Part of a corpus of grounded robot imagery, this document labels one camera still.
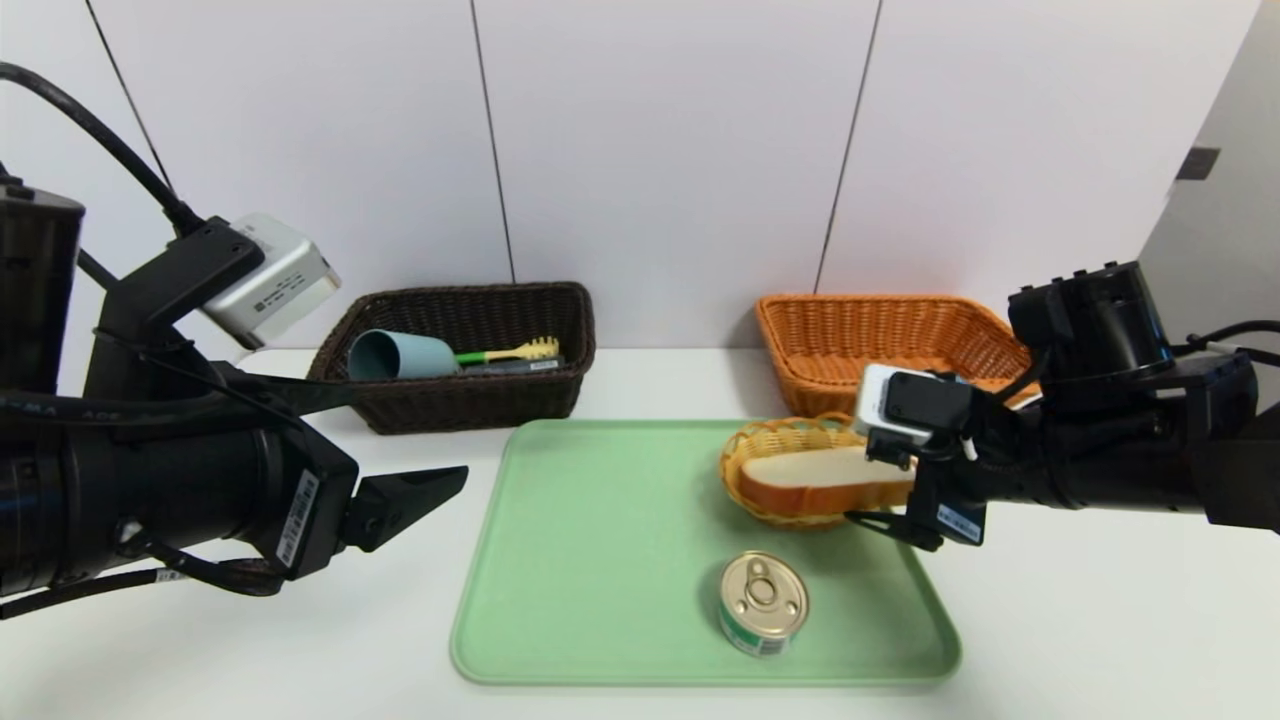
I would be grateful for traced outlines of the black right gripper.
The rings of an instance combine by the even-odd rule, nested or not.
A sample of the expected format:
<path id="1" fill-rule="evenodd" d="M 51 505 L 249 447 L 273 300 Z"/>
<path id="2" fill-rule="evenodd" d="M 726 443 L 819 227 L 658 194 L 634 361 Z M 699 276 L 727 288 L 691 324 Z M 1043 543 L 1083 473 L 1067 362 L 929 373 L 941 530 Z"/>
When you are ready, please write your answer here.
<path id="1" fill-rule="evenodd" d="M 1050 466 L 1036 460 L 951 457 L 922 459 L 906 516 L 883 511 L 850 511 L 844 516 L 902 544 L 936 552 L 945 541 L 978 547 L 986 541 L 987 507 L 992 503 L 1053 505 Z"/>

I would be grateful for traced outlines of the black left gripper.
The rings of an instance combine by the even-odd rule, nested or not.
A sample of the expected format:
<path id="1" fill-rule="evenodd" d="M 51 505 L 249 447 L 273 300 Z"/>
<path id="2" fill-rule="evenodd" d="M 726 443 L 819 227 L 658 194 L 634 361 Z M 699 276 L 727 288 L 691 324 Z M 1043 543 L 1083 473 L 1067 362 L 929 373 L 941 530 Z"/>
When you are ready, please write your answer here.
<path id="1" fill-rule="evenodd" d="M 209 570 L 187 550 L 233 539 L 259 551 L 269 577 L 294 580 L 344 546 L 379 550 L 468 479 L 467 466 L 365 477 L 352 498 L 357 462 L 306 416 L 392 389 L 229 363 L 118 363 L 111 397 L 148 420 L 111 432 L 111 565 L 150 556 L 225 582 L 228 571 Z"/>

